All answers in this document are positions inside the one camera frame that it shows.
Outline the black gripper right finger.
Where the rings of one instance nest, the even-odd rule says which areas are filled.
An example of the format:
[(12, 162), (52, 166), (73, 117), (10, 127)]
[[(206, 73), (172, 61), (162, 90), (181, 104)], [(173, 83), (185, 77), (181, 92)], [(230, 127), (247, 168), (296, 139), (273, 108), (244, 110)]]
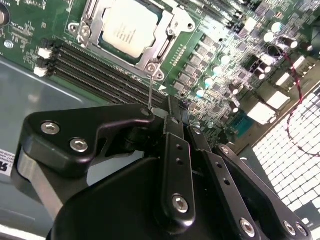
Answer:
[(187, 105), (177, 102), (191, 146), (196, 178), (196, 206), (212, 240), (311, 240), (312, 234), (240, 158), (226, 145), (214, 148), (190, 124)]

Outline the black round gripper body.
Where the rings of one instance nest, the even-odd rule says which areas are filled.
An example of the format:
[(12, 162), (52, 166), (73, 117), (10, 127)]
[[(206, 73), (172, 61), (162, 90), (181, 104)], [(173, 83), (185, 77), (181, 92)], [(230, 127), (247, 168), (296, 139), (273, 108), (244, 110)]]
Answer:
[(155, 218), (159, 201), (157, 159), (138, 160), (73, 196), (51, 229), (51, 240), (237, 240), (203, 176), (193, 174), (196, 219), (170, 234)]

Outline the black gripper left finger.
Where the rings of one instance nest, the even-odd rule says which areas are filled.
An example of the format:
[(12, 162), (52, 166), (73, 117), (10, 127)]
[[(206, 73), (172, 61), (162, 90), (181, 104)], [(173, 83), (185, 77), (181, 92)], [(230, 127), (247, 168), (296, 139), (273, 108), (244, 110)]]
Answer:
[(139, 160), (159, 161), (155, 219), (188, 228), (196, 218), (190, 144), (169, 96), (160, 108), (139, 103), (36, 112), (20, 135), (20, 176), (55, 222), (76, 194)]

